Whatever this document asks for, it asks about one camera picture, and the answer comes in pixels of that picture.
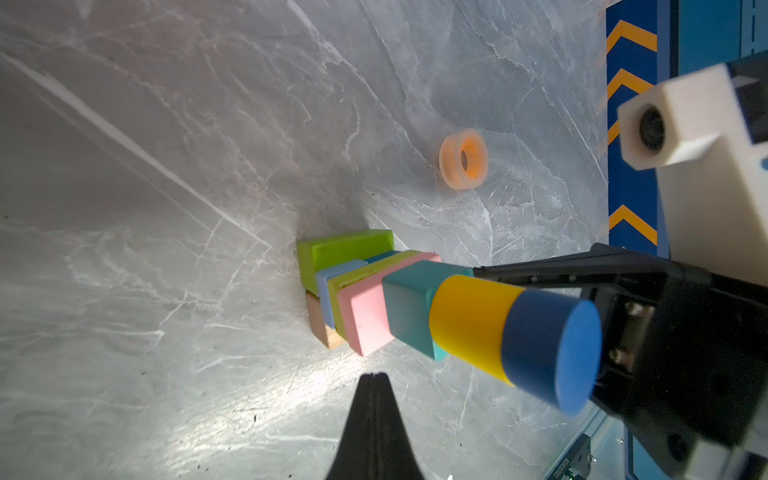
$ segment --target gray marble table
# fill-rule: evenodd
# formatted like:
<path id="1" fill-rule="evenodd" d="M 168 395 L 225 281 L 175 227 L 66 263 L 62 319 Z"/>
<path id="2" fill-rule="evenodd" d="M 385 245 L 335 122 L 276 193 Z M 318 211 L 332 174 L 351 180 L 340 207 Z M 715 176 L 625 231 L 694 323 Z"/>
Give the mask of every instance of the gray marble table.
<path id="1" fill-rule="evenodd" d="M 603 9 L 1 3 L 0 478 L 322 478 L 375 371 L 426 478 L 538 478 L 579 418 L 402 344 L 329 353 L 295 242 L 389 228 L 477 266 L 604 240 Z M 466 127 L 491 167 L 456 192 Z"/>

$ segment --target light blue block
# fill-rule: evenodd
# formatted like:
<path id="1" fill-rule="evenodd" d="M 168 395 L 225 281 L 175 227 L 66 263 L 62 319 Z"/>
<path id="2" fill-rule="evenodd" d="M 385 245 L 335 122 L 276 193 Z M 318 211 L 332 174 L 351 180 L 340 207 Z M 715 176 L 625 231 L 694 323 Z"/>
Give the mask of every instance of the light blue block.
<path id="1" fill-rule="evenodd" d="M 429 309 L 443 281 L 450 276 L 474 276 L 472 269 L 450 263 L 423 260 L 385 276 L 382 280 L 389 331 L 431 359 L 448 353 L 432 339 Z"/>
<path id="2" fill-rule="evenodd" d="M 320 298 L 320 308 L 323 310 L 323 321 L 325 321 L 326 325 L 332 329 L 336 328 L 336 322 L 333 318 L 331 297 L 328 293 L 328 280 L 365 265 L 368 265 L 368 262 L 365 260 L 350 260 L 349 262 L 326 268 L 315 274 L 315 278 L 317 279 L 317 296 Z"/>
<path id="3" fill-rule="evenodd" d="M 387 257 L 391 257 L 395 253 L 400 253 L 398 250 L 391 250 L 389 252 L 381 253 L 380 255 L 376 255 L 375 257 L 366 258 L 366 262 L 368 263 L 374 263 L 378 262 L 379 260 L 384 260 Z"/>

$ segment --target yellow arrow marking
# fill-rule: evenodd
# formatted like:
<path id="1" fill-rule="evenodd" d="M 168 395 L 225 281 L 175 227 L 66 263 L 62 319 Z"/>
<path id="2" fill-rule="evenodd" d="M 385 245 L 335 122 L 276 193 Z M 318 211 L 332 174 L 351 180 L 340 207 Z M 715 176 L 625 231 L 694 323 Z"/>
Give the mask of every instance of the yellow arrow marking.
<path id="1" fill-rule="evenodd" d="M 608 218 L 608 229 L 611 230 L 616 227 L 622 220 L 626 220 L 635 230 L 643 234 L 653 245 L 657 245 L 659 241 L 659 234 L 651 226 L 648 225 L 645 220 L 638 217 L 635 212 L 627 208 L 626 205 L 622 205 L 617 208 L 615 212 Z"/>
<path id="2" fill-rule="evenodd" d="M 608 144 L 612 144 L 616 137 L 619 136 L 619 121 L 616 120 L 611 128 L 608 128 Z"/>
<path id="3" fill-rule="evenodd" d="M 657 51 L 658 49 L 658 40 L 656 35 L 650 33 L 648 30 L 643 30 L 640 27 L 625 22 L 624 20 L 619 20 L 606 41 L 608 51 L 611 51 L 611 49 L 614 47 L 614 45 L 616 45 L 616 42 L 619 41 L 619 38 L 621 37 L 624 37 L 627 40 L 632 40 L 636 44 L 642 45 L 648 50 Z"/>
<path id="4" fill-rule="evenodd" d="M 637 75 L 631 74 L 623 68 L 620 68 L 618 73 L 608 83 L 608 98 L 613 97 L 614 93 L 616 93 L 616 90 L 618 90 L 621 85 L 631 88 L 638 94 L 644 94 L 653 87 L 652 84 L 646 82 Z"/>

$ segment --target wooden block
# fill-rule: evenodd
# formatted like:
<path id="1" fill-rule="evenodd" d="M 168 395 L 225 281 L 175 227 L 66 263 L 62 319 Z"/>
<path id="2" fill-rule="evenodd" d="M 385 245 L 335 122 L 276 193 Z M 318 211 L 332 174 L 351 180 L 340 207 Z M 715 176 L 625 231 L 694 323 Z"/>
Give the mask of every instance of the wooden block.
<path id="1" fill-rule="evenodd" d="M 443 281 L 450 276 L 474 276 L 467 266 L 416 262 L 384 276 L 382 288 L 389 317 L 389 331 L 404 343 L 435 360 L 448 353 L 432 338 L 429 310 Z"/>
<path id="2" fill-rule="evenodd" d="M 320 300 L 311 292 L 306 292 L 306 309 L 310 312 L 310 328 L 312 333 L 320 342 L 323 342 L 323 345 L 333 350 L 344 343 L 344 339 L 323 321 Z"/>
<path id="3" fill-rule="evenodd" d="M 343 273 L 351 272 L 355 268 L 368 265 L 365 260 L 351 260 L 341 265 L 332 266 L 317 272 L 317 298 L 320 299 L 320 308 L 323 310 L 323 319 L 326 325 L 332 329 L 336 328 L 336 319 L 333 317 L 331 309 L 331 297 L 328 294 L 328 280 Z"/>
<path id="4" fill-rule="evenodd" d="M 394 250 L 391 230 L 364 230 L 296 243 L 304 289 L 317 295 L 315 274 L 350 260 L 364 260 Z"/>
<path id="5" fill-rule="evenodd" d="M 395 338 L 389 332 L 382 279 L 422 260 L 439 262 L 440 256 L 419 253 L 339 291 L 337 298 L 347 341 L 361 356 L 375 352 Z"/>
<path id="6" fill-rule="evenodd" d="M 360 280 L 373 275 L 374 273 L 380 272 L 384 269 L 390 268 L 391 266 L 395 266 L 398 263 L 402 262 L 406 258 L 413 257 L 414 255 L 417 255 L 421 252 L 417 250 L 406 250 L 405 252 L 397 253 L 395 255 L 392 255 L 391 257 L 387 257 L 384 260 L 379 260 L 378 262 L 371 263 L 370 265 L 366 265 L 362 268 L 352 270 L 351 272 L 344 273 L 343 275 L 339 275 L 337 277 L 332 278 L 331 280 L 328 280 L 328 294 L 331 297 L 331 308 L 333 309 L 333 318 L 341 320 L 341 310 L 339 309 L 339 290 L 344 288 L 345 286 L 352 285 L 355 282 L 359 282 Z M 344 330 L 344 322 L 336 322 L 336 331 L 341 335 L 344 339 L 346 339 L 346 332 Z"/>

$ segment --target orange ring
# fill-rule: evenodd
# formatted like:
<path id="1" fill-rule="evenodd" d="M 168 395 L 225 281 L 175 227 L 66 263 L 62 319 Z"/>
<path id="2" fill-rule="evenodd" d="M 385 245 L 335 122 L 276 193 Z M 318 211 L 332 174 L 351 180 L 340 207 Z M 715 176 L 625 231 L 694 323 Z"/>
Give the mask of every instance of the orange ring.
<path id="1" fill-rule="evenodd" d="M 466 166 L 462 153 L 466 156 Z M 450 134 L 440 147 L 440 173 L 455 190 L 482 185 L 488 175 L 488 148 L 482 136 L 471 128 Z"/>

